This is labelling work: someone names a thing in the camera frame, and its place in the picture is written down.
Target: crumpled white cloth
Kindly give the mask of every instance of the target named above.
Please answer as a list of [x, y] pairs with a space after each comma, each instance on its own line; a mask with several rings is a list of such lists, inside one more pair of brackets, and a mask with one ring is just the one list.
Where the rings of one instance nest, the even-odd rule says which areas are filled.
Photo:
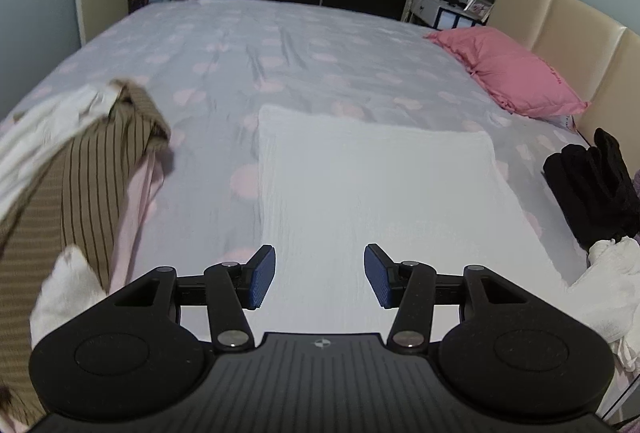
[[73, 136], [108, 115], [120, 88], [87, 84], [41, 102], [0, 139], [0, 220], [38, 169]]
[[591, 267], [568, 289], [563, 311], [609, 343], [627, 371], [640, 368], [640, 245], [597, 241]]
[[55, 329], [107, 297], [82, 251], [68, 246], [42, 283], [31, 311], [31, 348]]

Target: folded black cloth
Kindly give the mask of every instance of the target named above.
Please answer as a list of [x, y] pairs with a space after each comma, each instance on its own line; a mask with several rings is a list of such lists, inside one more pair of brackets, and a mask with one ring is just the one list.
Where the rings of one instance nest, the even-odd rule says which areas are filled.
[[619, 241], [640, 231], [640, 200], [618, 141], [601, 128], [593, 140], [589, 149], [565, 146], [543, 166], [569, 227], [587, 250], [600, 239]]

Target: metal screw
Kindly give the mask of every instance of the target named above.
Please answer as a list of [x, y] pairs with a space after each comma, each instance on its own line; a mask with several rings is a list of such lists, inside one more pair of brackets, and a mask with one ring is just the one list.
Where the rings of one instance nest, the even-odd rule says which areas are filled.
[[401, 347], [415, 348], [424, 343], [424, 336], [415, 330], [403, 330], [395, 333], [393, 340], [396, 345]]
[[218, 342], [225, 347], [241, 347], [249, 340], [249, 336], [241, 330], [225, 330], [218, 334]]

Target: pink cloth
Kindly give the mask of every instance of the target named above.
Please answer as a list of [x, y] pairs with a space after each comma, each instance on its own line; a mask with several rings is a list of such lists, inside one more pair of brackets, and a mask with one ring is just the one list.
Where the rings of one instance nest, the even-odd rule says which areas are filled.
[[460, 61], [508, 112], [548, 118], [581, 114], [589, 106], [553, 67], [496, 28], [455, 28], [426, 38]]
[[[127, 207], [118, 225], [118, 234], [111, 256], [111, 285], [109, 294], [124, 287], [129, 267], [135, 257], [136, 240], [146, 216], [146, 210], [162, 187], [162, 165], [151, 152], [142, 158], [127, 187]], [[24, 433], [28, 426], [0, 411], [0, 433]]]

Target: brown striped clothing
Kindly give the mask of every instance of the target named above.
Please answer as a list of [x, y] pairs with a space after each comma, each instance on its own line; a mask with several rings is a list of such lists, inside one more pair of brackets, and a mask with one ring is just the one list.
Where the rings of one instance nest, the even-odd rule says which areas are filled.
[[129, 178], [140, 159], [166, 148], [170, 137], [145, 90], [114, 83], [122, 91], [108, 118], [70, 139], [0, 222], [0, 407], [24, 424], [44, 414], [28, 371], [29, 318], [42, 283], [60, 253], [75, 244], [108, 290]]

